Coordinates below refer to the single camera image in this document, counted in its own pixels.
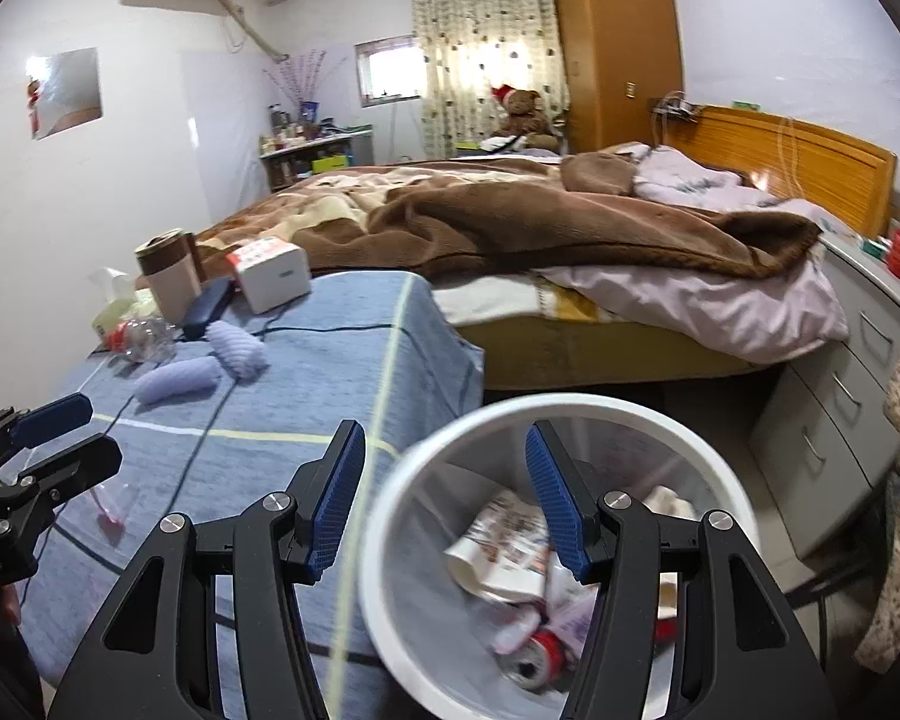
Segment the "person's hand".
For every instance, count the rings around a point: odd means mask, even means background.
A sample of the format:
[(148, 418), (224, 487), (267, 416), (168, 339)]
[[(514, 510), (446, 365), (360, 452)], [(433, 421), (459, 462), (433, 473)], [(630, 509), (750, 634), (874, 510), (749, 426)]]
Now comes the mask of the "person's hand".
[(0, 610), (2, 616), (6, 617), (6, 621), (18, 628), (22, 614), (20, 614), (20, 601), (14, 585), (6, 585), (2, 587), (0, 593)]

